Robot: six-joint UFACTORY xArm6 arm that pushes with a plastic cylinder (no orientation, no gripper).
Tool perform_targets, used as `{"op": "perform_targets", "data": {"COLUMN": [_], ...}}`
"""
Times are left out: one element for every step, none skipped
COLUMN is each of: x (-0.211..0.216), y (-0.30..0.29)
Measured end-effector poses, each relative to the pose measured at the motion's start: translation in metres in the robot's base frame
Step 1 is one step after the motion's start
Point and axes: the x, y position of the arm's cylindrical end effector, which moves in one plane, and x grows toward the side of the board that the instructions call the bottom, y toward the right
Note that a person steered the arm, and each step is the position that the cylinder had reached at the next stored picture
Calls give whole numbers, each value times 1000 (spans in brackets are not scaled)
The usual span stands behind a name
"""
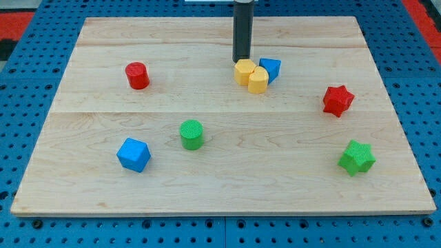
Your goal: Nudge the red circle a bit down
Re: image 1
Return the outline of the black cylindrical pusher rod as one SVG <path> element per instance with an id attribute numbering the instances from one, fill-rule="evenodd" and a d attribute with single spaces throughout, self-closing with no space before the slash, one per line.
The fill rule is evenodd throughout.
<path id="1" fill-rule="evenodd" d="M 248 59 L 251 52 L 254 0 L 234 0 L 232 60 Z"/>

